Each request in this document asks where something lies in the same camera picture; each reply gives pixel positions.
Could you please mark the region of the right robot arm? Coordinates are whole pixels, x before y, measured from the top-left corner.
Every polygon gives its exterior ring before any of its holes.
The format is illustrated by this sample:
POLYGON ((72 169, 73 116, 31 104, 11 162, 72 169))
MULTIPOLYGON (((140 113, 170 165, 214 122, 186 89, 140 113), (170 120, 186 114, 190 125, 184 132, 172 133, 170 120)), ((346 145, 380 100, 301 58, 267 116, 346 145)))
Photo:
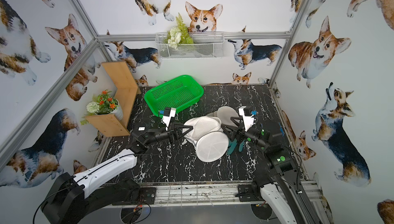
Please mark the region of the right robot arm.
POLYGON ((251 143, 263 153, 270 182, 259 186, 261 198, 271 207, 282 224, 321 224, 313 204, 300 180, 300 166, 296 152, 279 142, 281 133, 272 133, 254 124, 246 124, 243 117, 232 117, 235 125, 222 125, 228 138, 251 143))

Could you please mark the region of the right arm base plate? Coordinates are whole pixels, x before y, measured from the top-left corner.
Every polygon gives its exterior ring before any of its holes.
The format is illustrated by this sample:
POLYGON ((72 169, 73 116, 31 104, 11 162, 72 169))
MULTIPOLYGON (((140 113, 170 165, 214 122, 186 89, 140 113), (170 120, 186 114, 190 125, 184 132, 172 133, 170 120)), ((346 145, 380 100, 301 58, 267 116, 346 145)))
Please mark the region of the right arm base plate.
POLYGON ((252 182, 249 185, 238 185, 238 193, 235 195, 240 202, 263 201, 260 188, 252 182))

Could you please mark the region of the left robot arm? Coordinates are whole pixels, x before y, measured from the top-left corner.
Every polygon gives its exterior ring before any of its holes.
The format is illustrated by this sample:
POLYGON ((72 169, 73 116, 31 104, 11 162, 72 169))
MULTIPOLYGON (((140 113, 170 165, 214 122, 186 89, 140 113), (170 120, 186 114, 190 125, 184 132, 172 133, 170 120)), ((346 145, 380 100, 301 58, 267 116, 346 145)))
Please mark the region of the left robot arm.
POLYGON ((117 175, 134 168, 156 142, 181 141, 193 127, 171 122, 167 127, 136 127, 131 144, 114 157, 74 175, 60 175, 38 207, 51 224, 77 224, 90 213, 113 203, 141 200, 140 186, 132 179, 105 186, 117 175))

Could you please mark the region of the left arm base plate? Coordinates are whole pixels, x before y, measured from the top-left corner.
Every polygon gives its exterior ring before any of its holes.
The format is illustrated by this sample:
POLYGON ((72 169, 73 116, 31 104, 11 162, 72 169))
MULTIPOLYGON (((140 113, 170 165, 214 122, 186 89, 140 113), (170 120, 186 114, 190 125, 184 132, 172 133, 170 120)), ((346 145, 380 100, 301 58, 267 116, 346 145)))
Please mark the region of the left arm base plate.
POLYGON ((149 205, 155 203, 157 194, 156 187, 142 187, 138 192, 134 191, 130 196, 126 197, 125 200, 113 203, 113 206, 125 206, 125 205, 136 205, 139 202, 145 202, 149 205))

